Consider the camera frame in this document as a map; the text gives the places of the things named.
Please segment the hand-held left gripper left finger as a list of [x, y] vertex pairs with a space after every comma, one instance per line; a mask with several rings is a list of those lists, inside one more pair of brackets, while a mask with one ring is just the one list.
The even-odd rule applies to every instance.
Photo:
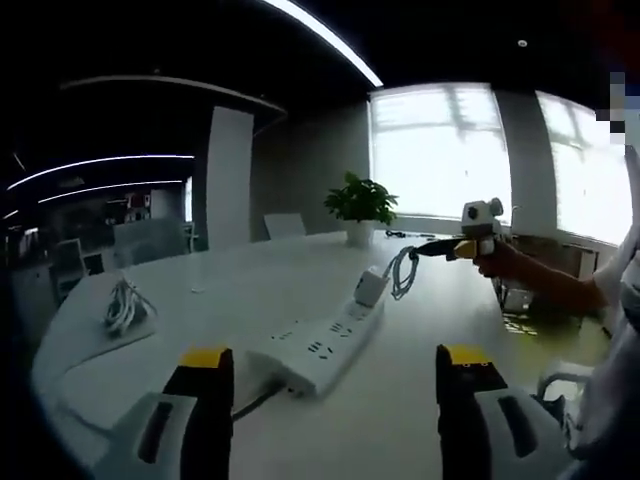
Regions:
[[96, 479], [227, 479], [234, 359], [227, 347], [185, 353], [160, 392], [114, 425]]

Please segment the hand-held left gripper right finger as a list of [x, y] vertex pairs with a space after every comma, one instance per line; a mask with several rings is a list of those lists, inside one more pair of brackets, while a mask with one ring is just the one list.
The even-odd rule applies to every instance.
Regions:
[[560, 424], [476, 347], [437, 346], [444, 479], [556, 479], [572, 463]]

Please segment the person's right hand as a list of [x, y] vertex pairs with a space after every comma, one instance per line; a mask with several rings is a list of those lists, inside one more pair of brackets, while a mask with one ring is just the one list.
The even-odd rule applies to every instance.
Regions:
[[478, 272], [489, 279], [521, 282], [527, 257], [504, 241], [494, 242], [494, 251], [480, 255], [473, 260]]

